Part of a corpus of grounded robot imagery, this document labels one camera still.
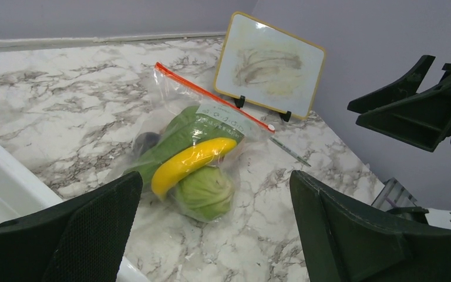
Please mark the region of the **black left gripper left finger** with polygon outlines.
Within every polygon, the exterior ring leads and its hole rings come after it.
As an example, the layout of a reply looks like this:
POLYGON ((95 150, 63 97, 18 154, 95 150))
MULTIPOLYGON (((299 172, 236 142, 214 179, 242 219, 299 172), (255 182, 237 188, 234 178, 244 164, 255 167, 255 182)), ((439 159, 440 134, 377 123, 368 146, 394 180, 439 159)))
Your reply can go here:
POLYGON ((115 281, 142 188, 131 172, 0 223, 0 281, 115 281))

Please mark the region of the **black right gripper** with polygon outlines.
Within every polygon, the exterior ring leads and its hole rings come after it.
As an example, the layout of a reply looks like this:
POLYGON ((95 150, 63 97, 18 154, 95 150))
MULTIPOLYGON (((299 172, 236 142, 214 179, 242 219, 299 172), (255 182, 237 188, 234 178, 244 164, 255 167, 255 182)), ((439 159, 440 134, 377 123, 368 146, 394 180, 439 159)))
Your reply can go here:
POLYGON ((417 92, 435 56, 423 55, 398 80, 349 102, 356 124, 411 146, 432 152, 451 136, 451 63, 441 81, 417 92))

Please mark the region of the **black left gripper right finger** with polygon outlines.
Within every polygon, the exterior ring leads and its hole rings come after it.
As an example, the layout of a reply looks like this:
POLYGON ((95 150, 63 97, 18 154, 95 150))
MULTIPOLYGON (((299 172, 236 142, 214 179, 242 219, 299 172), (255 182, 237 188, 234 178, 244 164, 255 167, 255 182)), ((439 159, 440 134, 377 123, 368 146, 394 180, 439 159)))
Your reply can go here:
POLYGON ((296 170, 290 193, 311 281, 451 281, 451 229, 376 209, 296 170))

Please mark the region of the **green cabbage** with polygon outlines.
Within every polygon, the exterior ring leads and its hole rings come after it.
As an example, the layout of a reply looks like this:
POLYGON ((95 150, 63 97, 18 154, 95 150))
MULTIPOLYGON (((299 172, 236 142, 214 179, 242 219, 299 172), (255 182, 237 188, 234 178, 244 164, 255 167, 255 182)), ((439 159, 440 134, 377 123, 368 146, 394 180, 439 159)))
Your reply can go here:
POLYGON ((179 181, 173 197, 183 214, 210 222, 231 210, 235 191, 228 174, 218 167, 204 166, 179 181))

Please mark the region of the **clear zip bag orange zipper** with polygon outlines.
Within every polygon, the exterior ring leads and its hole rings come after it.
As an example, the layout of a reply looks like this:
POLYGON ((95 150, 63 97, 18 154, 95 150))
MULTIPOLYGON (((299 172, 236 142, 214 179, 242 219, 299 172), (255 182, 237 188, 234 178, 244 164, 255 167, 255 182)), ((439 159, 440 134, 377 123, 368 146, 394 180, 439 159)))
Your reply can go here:
POLYGON ((194 220, 216 221, 233 208, 240 156, 275 129, 162 63, 153 77, 152 109, 107 179, 137 172, 142 195, 171 201, 194 220))

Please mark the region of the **yellow banana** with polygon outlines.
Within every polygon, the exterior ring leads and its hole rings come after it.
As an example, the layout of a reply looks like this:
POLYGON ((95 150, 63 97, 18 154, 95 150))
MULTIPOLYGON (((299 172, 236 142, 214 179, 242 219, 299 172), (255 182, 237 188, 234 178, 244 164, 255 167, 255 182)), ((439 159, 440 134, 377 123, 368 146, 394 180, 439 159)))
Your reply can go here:
POLYGON ((225 156, 237 146, 234 139, 217 137, 191 146, 164 162, 154 173, 152 192, 160 199, 179 181, 197 169, 225 156))

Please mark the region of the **green leafy vegetable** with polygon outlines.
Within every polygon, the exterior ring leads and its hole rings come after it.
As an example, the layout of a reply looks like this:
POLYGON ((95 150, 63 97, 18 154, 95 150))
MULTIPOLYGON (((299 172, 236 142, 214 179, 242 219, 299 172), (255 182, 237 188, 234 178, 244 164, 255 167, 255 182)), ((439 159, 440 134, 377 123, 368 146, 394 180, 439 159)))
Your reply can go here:
POLYGON ((234 139, 240 143, 244 135, 233 127, 202 113, 198 106, 189 106, 167 125, 157 145, 143 153, 123 173, 140 173, 143 183, 150 184, 155 171, 184 149, 217 137, 234 139))

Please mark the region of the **white plastic bin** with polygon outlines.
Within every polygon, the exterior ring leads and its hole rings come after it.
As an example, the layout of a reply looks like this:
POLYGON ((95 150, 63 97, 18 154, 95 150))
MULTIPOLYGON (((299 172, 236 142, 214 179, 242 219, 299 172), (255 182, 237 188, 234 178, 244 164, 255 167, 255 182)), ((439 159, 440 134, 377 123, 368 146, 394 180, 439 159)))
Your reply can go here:
MULTIPOLYGON (((0 146, 0 223, 65 202, 0 146)), ((124 255, 115 281, 146 281, 124 255)))

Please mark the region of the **green marker pen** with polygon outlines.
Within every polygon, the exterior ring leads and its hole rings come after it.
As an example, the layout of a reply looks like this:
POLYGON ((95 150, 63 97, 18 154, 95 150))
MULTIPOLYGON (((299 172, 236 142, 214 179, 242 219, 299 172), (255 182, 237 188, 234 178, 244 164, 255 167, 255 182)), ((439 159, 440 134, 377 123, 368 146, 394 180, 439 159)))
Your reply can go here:
POLYGON ((300 163, 311 167, 311 165, 305 160, 303 159, 299 154, 297 154, 295 151, 293 151, 292 149, 290 149, 288 146, 286 146, 285 144, 283 144, 282 142, 280 142, 278 139, 276 139, 274 136, 270 137, 270 141, 272 141, 275 145, 277 145, 279 148, 281 148, 284 152, 288 153, 290 156, 292 156, 294 159, 296 159, 297 161, 299 161, 300 163))

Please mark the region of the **whiteboard with wooden frame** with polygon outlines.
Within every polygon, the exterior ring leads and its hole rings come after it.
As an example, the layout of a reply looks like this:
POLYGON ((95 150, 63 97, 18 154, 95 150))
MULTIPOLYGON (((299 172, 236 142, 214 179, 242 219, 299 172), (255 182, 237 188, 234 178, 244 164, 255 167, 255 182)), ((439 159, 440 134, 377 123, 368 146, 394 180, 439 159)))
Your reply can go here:
POLYGON ((306 119, 325 57, 323 47, 237 11, 230 18, 217 62, 214 90, 306 119))

